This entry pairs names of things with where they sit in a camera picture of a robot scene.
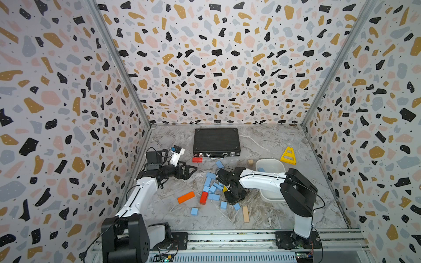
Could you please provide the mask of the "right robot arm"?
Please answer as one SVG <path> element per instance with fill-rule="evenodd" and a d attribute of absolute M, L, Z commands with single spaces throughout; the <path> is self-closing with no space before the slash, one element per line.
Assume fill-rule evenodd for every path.
<path fill-rule="evenodd" d="M 245 167 L 236 167 L 233 171 L 220 168 L 216 180 L 227 187 L 224 196 L 231 205 L 245 199 L 252 188 L 282 195 L 294 213 L 294 228 L 275 233 L 278 249 L 322 248 L 321 238 L 312 223 L 318 189 L 298 170 L 290 168 L 283 173 L 267 173 Z"/>

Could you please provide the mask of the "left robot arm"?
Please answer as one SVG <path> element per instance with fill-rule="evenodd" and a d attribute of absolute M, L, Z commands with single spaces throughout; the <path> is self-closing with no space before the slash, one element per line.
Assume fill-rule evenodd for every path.
<path fill-rule="evenodd" d="M 152 197 L 169 178 L 188 180 L 197 171 L 197 167 L 180 160 L 184 152 L 176 145 L 170 150 L 148 149 L 144 167 L 126 193 L 126 203 L 101 226 L 103 262 L 145 263 L 150 251 L 157 251 L 161 258 L 171 250 L 179 250 L 178 239 L 173 237 L 169 223 L 148 226 L 144 215 Z"/>

